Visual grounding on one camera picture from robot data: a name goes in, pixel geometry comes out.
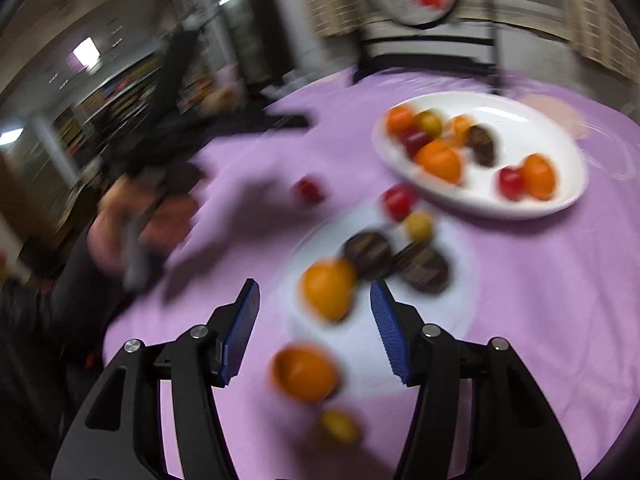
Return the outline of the person's left forearm dark sleeve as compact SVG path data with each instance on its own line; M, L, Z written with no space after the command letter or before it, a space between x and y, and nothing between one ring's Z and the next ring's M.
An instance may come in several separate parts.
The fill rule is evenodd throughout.
M50 292L1 287L1 475L47 479L104 370L108 326L134 297L93 260L83 232Z

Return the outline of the person's left hand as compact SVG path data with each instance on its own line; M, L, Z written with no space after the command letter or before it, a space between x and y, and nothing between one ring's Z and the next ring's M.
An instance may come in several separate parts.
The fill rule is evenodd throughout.
M168 256L191 233L200 204L191 194L158 198L149 188L126 176L108 189L99 203L98 215L87 235L88 251L96 266L109 276L124 275L129 257L126 232L136 220L137 242Z

